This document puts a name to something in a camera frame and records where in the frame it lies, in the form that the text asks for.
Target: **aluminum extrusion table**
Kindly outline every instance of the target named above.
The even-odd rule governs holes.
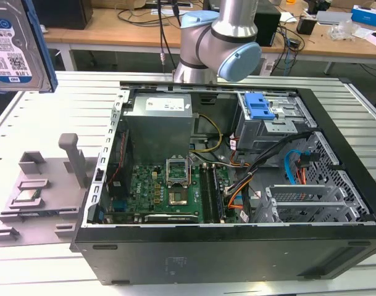
[[[44,157],[64,156],[61,133],[77,133],[78,148],[96,157],[102,143],[119,81],[170,81],[166,74],[58,72],[54,94],[18,92],[0,117],[0,211],[20,171],[26,150]],[[351,84],[336,78],[249,77],[258,87],[313,90],[376,180],[376,109]],[[70,295],[376,295],[376,255],[328,281],[239,282],[148,286],[102,286],[69,244],[0,248],[0,295],[47,293]]]

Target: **blue box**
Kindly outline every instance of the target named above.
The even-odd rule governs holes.
[[[249,92],[244,95],[245,103],[250,112],[251,119],[273,120],[275,115],[270,110],[270,103],[263,94]]]
[[[359,5],[354,5],[351,12],[353,13],[351,19],[354,22],[366,23],[376,27],[376,9],[362,9]]]

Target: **yellow wire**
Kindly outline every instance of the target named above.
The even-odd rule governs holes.
[[[208,148],[208,149],[198,149],[198,150],[190,150],[190,152],[211,152],[213,150],[216,150],[216,148],[218,148],[221,143],[222,143],[222,133],[220,132],[220,129],[219,127],[215,124],[215,122],[213,122],[208,116],[204,115],[204,114],[199,114],[199,117],[202,116],[204,117],[205,119],[207,119],[209,122],[211,122],[211,124],[214,126],[214,128],[217,129],[218,131],[218,134],[219,134],[219,140],[218,140],[218,143],[214,146],[214,147],[211,147],[211,148]]]

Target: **blue latch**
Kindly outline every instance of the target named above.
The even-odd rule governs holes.
[[[251,114],[251,119],[273,120],[275,115],[270,110],[270,102],[259,92],[249,92],[245,95],[245,103]]]

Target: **hard drive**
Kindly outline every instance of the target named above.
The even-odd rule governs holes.
[[[0,92],[54,92],[57,86],[31,0],[0,0]]]

